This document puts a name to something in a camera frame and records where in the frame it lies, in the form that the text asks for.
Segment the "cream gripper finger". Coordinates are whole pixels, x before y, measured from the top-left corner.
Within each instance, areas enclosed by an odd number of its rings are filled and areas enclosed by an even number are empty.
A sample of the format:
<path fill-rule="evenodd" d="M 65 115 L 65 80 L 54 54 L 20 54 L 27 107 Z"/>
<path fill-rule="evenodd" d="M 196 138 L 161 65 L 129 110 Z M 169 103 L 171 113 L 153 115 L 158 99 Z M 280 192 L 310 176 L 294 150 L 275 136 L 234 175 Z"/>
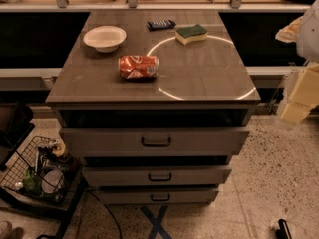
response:
<path fill-rule="evenodd" d="M 300 124 L 319 105 L 319 64 L 293 71 L 284 83 L 284 98 L 278 107 L 279 119 Z"/>

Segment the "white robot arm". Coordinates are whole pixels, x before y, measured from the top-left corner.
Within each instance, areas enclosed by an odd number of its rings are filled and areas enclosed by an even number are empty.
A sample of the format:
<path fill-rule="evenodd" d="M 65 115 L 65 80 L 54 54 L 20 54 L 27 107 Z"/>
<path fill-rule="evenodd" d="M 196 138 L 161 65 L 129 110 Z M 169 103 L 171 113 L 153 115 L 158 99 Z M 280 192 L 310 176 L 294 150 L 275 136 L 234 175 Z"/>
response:
<path fill-rule="evenodd" d="M 275 39 L 296 43 L 297 55 L 310 63 L 292 73 L 286 83 L 279 119 L 289 124 L 301 123 L 319 105 L 319 0 L 289 25 L 280 29 Z"/>

